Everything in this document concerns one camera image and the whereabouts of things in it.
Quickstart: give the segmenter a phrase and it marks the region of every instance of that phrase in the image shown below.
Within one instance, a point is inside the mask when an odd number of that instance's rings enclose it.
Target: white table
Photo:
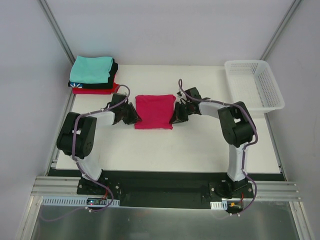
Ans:
[[[222,66],[120,65],[115,82],[130,88],[129,100],[135,105],[137,95],[175,95],[180,78],[185,90],[196,87],[203,98],[230,102]],[[92,112],[105,107],[111,98],[78,94],[72,111]],[[279,173],[266,120],[263,115],[253,120],[259,141],[249,147],[247,171]],[[108,128],[99,163],[104,170],[220,173],[228,169],[229,146],[219,120],[209,116],[191,115],[173,130],[138,130],[120,122]],[[77,166],[60,152],[56,169],[75,170]]]

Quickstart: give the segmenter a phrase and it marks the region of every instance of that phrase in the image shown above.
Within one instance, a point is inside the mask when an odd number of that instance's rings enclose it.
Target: purple cable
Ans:
[[[107,186],[101,184],[100,182],[97,182],[96,180],[94,180],[94,179],[92,179],[90,176],[88,176],[88,175],[85,173],[85,171],[81,168],[81,166],[79,165],[78,160],[77,160],[76,157],[75,157],[75,155],[76,155],[76,139],[77,139],[78,123],[79,123],[80,118],[82,118],[82,117],[89,116],[89,115],[92,115],[92,114],[97,114],[97,113],[106,112],[106,111],[109,111],[109,110],[111,110],[111,109],[114,109],[114,108],[120,106],[121,104],[125,103],[125,102],[128,100],[131,91],[130,91],[129,87],[127,87],[126,85],[120,84],[120,85],[118,85],[118,86],[115,88],[115,92],[117,92],[117,90],[118,90],[120,87],[125,87],[125,88],[128,90],[128,94],[127,94],[127,96],[125,97],[125,99],[123,99],[121,102],[119,102],[119,103],[117,103],[117,104],[115,104],[115,105],[113,105],[113,106],[111,106],[111,107],[102,108],[102,109],[97,110],[97,111],[80,114],[80,115],[76,118],[75,123],[74,123],[73,138],[72,138],[72,154],[71,154],[72,159],[73,159],[74,161],[76,161],[76,166],[78,167],[78,169],[80,170],[80,172],[81,172],[87,179],[89,179],[90,181],[92,181],[92,182],[94,182],[95,184],[99,185],[100,187],[103,187],[103,188],[106,189],[106,190],[110,193],[110,195],[111,195],[111,201],[110,201],[107,205],[105,205],[104,207],[102,207],[102,208],[100,208],[100,209],[97,209],[97,210],[91,209],[91,211],[92,211],[92,212],[95,212],[95,213],[96,213],[96,212],[101,212],[101,211],[105,210],[107,207],[109,207],[109,206],[112,204],[112,202],[114,201],[114,195],[113,195],[112,191],[111,191]],[[68,213],[66,213],[66,214],[64,214],[64,215],[59,216],[59,217],[57,217],[57,218],[53,218],[53,219],[45,219],[45,218],[42,216],[42,209],[40,209],[39,218],[40,218],[42,221],[44,221],[44,222],[54,222],[54,221],[63,219],[63,218],[65,218],[65,217],[69,216],[70,214],[72,214],[72,213],[80,210],[80,209],[85,209],[85,208],[82,207],[82,206],[81,206],[81,207],[77,207],[76,209],[73,209],[72,211],[70,211],[70,212],[68,212]]]
[[[224,105],[224,106],[232,106],[232,107],[236,107],[238,108],[242,114],[245,116],[245,118],[248,120],[250,126],[252,127],[252,130],[253,130],[253,134],[254,134],[254,141],[253,142],[249,142],[248,144],[244,145],[243,147],[243,154],[242,154],[242,164],[241,164],[241,171],[243,173],[243,175],[248,179],[250,180],[253,185],[254,185],[254,195],[253,195],[253,198],[251,200],[251,202],[248,204],[248,206],[246,206],[241,212],[243,212],[244,210],[248,209],[252,203],[255,201],[256,197],[257,197],[257,184],[256,182],[248,176],[248,174],[245,172],[245,159],[246,159],[246,149],[247,147],[251,146],[251,145],[254,145],[258,142],[258,133],[257,133],[257,128],[254,124],[254,122],[252,121],[252,119],[249,117],[249,115],[247,114],[247,112],[239,105],[237,104],[233,104],[233,103],[225,103],[225,102],[222,102],[222,101],[217,101],[217,100],[210,100],[210,99],[197,99],[197,98],[194,98],[190,95],[188,95],[182,88],[182,79],[180,78],[179,81],[178,81],[178,85],[179,85],[179,88],[181,90],[181,92],[184,93],[184,95],[186,97],[188,97],[189,99],[193,100],[193,101],[196,101],[196,102],[208,102],[208,103],[215,103],[215,104],[221,104],[221,105]]]

